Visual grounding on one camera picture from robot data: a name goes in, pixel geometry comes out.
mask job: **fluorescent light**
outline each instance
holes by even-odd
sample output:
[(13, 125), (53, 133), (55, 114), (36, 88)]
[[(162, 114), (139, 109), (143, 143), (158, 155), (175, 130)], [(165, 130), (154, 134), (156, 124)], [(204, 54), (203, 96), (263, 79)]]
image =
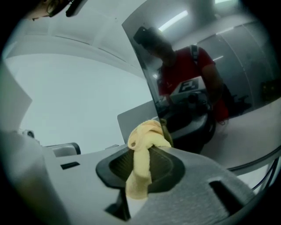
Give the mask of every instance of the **fluorescent light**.
[(216, 33), (216, 35), (221, 34), (221, 33), (224, 33), (224, 32), (226, 32), (226, 31), (233, 30), (233, 29), (234, 29), (234, 27), (227, 28), (227, 29), (225, 29), (225, 30), (223, 30), (223, 31), (220, 31), (220, 32)]
[(215, 4), (221, 3), (221, 2), (228, 2), (232, 0), (215, 0)]
[(188, 15), (188, 12), (185, 10), (183, 12), (181, 12), (180, 14), (176, 15), (174, 18), (170, 19), (167, 23), (165, 23), (164, 25), (162, 25), (159, 30), (164, 31), (166, 30), (168, 27), (170, 27), (171, 25), (173, 25), (174, 23), (178, 22), (180, 19), (186, 17)]
[(220, 58), (222, 58), (222, 57), (223, 57), (223, 55), (220, 56), (220, 57), (218, 57), (218, 58), (214, 58), (213, 61), (216, 61), (216, 60), (218, 60), (218, 59), (220, 59)]

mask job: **backpack strap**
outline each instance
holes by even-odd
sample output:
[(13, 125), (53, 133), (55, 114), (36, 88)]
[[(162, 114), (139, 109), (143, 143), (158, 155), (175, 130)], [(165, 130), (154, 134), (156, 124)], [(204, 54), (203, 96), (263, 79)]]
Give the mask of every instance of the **backpack strap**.
[(199, 48), (197, 45), (191, 45), (189, 47), (190, 49), (190, 54), (193, 58), (194, 63), (197, 65), (198, 64), (198, 56), (199, 56)]

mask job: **red t-shirt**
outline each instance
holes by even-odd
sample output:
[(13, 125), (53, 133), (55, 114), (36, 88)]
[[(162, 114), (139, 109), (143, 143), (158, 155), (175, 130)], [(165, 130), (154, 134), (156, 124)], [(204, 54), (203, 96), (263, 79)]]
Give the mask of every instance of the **red t-shirt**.
[[(172, 94), (181, 82), (201, 76), (201, 71), (206, 65), (215, 64), (202, 48), (199, 48), (197, 65), (193, 61), (189, 47), (176, 51), (176, 54), (175, 65), (171, 67), (163, 65), (161, 68), (162, 78), (158, 82), (160, 95)], [(228, 118), (228, 110), (222, 99), (214, 105), (213, 111), (217, 121)]]

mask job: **rag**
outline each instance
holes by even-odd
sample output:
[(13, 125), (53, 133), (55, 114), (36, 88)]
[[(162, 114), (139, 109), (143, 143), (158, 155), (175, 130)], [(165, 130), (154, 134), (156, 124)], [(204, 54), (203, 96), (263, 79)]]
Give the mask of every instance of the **rag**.
[(128, 147), (134, 150), (134, 153), (133, 170), (126, 181), (126, 195), (132, 199), (140, 200), (148, 196), (148, 186), (152, 183), (148, 149), (153, 145), (171, 147), (156, 120), (141, 123), (129, 136)]

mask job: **black wire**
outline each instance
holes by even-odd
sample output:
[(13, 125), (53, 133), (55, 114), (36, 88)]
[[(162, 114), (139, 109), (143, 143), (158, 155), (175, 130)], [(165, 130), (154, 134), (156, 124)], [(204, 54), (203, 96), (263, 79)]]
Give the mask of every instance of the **black wire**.
[(268, 180), (268, 182), (267, 182), (267, 185), (269, 186), (269, 183), (271, 182), (271, 180), (272, 180), (272, 178), (273, 178), (273, 176), (274, 176), (274, 173), (275, 173), (275, 171), (276, 171), (276, 167), (277, 167), (277, 164), (278, 164), (278, 160), (279, 160), (279, 158), (277, 158), (276, 160), (274, 160), (274, 162), (272, 163), (272, 165), (271, 165), (270, 169), (268, 170), (267, 174), (264, 176), (264, 178), (263, 178), (255, 187), (252, 188), (252, 190), (256, 190), (256, 189), (265, 181), (265, 179), (268, 177), (268, 175), (269, 175), (270, 172), (272, 171), (272, 173), (271, 173), (271, 175), (270, 175), (270, 178), (269, 178), (269, 180)]

